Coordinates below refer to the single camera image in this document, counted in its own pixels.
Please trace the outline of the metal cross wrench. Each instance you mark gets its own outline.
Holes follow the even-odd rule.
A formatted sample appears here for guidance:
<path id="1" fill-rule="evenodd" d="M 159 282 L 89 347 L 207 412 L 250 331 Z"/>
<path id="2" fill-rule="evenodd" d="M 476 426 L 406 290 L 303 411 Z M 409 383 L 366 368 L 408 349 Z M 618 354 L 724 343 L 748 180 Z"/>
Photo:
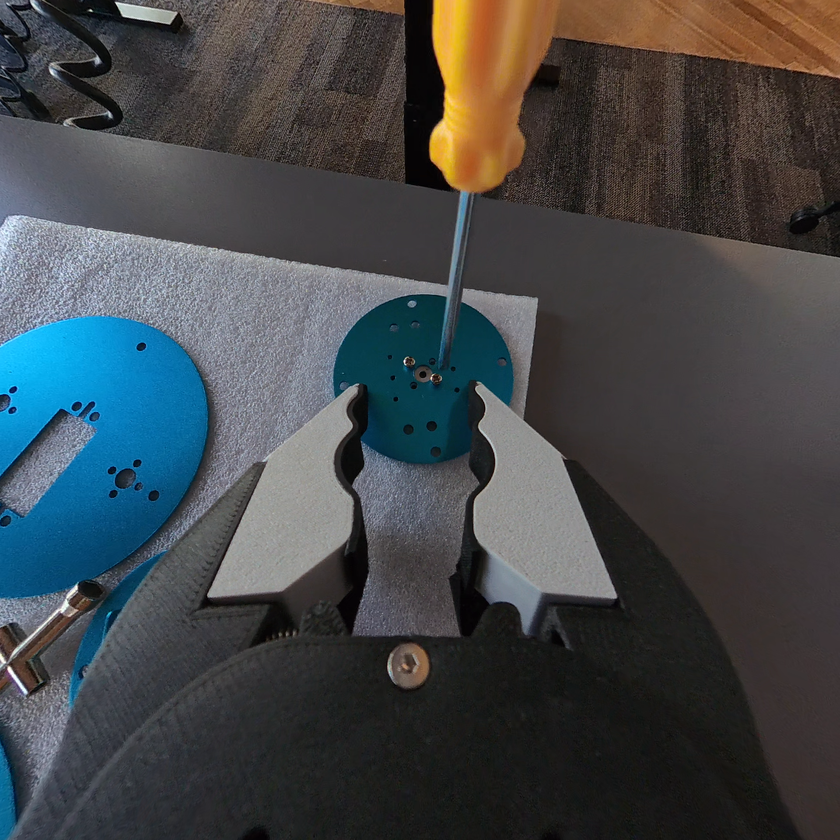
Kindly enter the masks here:
<path id="1" fill-rule="evenodd" d="M 31 634 L 16 623 L 1 626 L 1 690 L 17 688 L 27 697 L 49 682 L 41 654 L 82 614 L 100 603 L 106 589 L 95 581 L 80 581 L 64 601 Z"/>

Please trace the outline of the blue disc with bracket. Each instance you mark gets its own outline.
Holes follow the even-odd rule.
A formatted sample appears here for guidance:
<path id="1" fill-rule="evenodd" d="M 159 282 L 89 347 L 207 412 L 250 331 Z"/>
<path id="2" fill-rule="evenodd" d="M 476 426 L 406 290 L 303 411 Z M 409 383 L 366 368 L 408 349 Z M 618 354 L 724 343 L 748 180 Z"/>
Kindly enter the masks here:
<path id="1" fill-rule="evenodd" d="M 122 609 L 144 580 L 145 576 L 153 569 L 160 558 L 164 556 L 165 552 L 159 553 L 133 570 L 104 598 L 98 606 L 98 609 L 94 612 L 77 651 L 70 678 L 69 707 L 73 706 L 88 668 L 92 660 L 96 657 L 111 626 L 116 622 Z"/>

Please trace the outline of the black chair base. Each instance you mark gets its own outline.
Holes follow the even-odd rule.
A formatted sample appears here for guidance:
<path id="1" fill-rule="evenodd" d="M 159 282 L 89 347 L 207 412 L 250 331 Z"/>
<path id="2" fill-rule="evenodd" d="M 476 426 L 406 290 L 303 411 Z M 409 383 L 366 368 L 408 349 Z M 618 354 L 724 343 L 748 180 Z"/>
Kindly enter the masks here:
<path id="1" fill-rule="evenodd" d="M 805 235 L 813 231 L 820 221 L 827 216 L 839 212 L 839 200 L 824 205 L 809 205 L 793 212 L 788 222 L 788 230 L 792 235 Z"/>

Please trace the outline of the black desk leg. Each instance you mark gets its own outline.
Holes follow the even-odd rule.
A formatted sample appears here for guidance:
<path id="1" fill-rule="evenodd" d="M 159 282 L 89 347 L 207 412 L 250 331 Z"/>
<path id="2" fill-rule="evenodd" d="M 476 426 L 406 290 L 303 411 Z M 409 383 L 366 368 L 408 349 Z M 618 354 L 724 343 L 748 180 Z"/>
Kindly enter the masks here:
<path id="1" fill-rule="evenodd" d="M 429 158 L 431 132 L 444 115 L 445 86 L 434 53 L 432 1 L 405 1 L 404 162 L 405 181 L 447 191 L 449 185 Z"/>
<path id="2" fill-rule="evenodd" d="M 119 1 L 69 1 L 62 3 L 68 14 L 157 28 L 173 34 L 178 33 L 184 25 L 181 13 L 168 9 Z"/>

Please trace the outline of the large blue round plate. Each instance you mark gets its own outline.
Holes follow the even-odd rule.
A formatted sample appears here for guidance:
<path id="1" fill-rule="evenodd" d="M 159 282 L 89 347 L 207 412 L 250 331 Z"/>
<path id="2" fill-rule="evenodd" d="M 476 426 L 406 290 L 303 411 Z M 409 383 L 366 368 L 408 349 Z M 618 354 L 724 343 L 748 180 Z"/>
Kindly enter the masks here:
<path id="1" fill-rule="evenodd" d="M 74 318 L 2 346 L 4 473 L 60 412 L 93 431 L 27 513 L 2 504 L 1 595 L 66 589 L 126 559 L 171 516 L 207 439 L 202 378 L 134 320 Z"/>

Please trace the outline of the yellow handled screwdriver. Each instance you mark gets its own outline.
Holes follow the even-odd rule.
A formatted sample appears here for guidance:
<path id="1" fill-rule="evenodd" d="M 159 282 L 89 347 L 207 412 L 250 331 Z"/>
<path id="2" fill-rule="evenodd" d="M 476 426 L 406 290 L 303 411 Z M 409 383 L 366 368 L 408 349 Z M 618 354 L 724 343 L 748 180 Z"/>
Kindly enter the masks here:
<path id="1" fill-rule="evenodd" d="M 444 82 L 444 115 L 429 156 L 459 191 L 437 362 L 444 370 L 463 294 L 475 197 L 499 186 L 522 161 L 522 101 L 552 40 L 557 1 L 434 1 L 434 53 Z"/>

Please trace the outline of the grey desk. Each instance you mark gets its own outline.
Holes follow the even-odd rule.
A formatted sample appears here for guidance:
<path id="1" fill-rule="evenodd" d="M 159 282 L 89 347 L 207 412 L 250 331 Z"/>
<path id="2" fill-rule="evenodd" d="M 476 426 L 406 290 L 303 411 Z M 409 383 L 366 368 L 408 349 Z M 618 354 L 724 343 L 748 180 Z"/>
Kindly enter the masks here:
<path id="1" fill-rule="evenodd" d="M 446 192 L 2 118 L 2 217 L 415 280 Z M 698 596 L 801 834 L 838 829 L 838 259 L 481 199 L 468 285 L 539 298 L 527 419 Z"/>

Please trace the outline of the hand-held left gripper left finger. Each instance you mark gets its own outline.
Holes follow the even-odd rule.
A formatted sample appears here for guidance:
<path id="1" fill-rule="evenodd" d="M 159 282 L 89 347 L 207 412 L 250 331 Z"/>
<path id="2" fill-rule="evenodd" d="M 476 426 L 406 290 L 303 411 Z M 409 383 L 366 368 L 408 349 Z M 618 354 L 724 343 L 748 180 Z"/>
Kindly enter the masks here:
<path id="1" fill-rule="evenodd" d="M 361 501 L 365 385 L 351 385 L 267 459 L 209 588 L 214 603 L 276 602 L 300 621 L 317 602 L 345 621 L 368 575 Z"/>

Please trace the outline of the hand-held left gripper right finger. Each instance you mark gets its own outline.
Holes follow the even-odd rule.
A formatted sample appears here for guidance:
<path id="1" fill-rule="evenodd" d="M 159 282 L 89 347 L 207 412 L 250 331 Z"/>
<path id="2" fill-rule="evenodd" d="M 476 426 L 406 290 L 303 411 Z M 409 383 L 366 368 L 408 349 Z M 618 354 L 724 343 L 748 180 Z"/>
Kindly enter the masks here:
<path id="1" fill-rule="evenodd" d="M 486 386 L 469 383 L 469 467 L 461 554 L 450 578 L 458 626 L 487 605 L 517 607 L 538 634 L 551 604 L 612 606 L 617 595 L 564 458 Z"/>

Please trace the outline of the white foam sheet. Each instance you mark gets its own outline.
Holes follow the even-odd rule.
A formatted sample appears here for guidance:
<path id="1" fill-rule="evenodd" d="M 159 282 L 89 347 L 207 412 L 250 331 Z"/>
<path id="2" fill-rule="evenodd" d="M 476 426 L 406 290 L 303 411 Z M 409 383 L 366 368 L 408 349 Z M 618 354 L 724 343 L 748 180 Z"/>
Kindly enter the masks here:
<path id="1" fill-rule="evenodd" d="M 12 838 L 78 837 L 61 824 L 99 772 L 173 696 L 259 644 L 280 621 L 268 605 L 204 606 L 216 543 L 236 524 L 242 475 L 332 400 L 344 335 L 382 302 L 433 284 L 308 266 L 138 235 L 14 216 L 2 227 L 2 341 L 79 316 L 116 316 L 160 329 L 192 357 L 209 394 L 209 445 L 175 524 L 174 543 L 123 608 L 76 708 L 50 698 L 2 700 L 14 752 L 39 784 Z M 458 633 L 455 571 L 467 456 L 406 465 L 364 447 L 355 485 L 370 574 L 355 633 Z"/>

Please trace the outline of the small blue round plate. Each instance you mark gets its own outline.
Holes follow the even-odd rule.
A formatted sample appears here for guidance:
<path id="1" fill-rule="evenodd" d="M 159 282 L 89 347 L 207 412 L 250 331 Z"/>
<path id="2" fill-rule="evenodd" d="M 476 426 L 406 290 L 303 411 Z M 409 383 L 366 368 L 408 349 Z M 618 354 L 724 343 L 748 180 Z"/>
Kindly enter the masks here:
<path id="1" fill-rule="evenodd" d="M 369 394 L 363 442 L 380 454 L 412 464 L 436 464 L 469 452 L 468 383 L 481 382 L 511 402 L 511 355 L 496 327 L 463 303 L 449 367 L 437 356 L 445 298 L 415 295 L 368 311 L 344 338 L 333 368 L 338 396 L 363 383 Z M 414 370 L 428 365 L 441 382 L 417 383 Z"/>

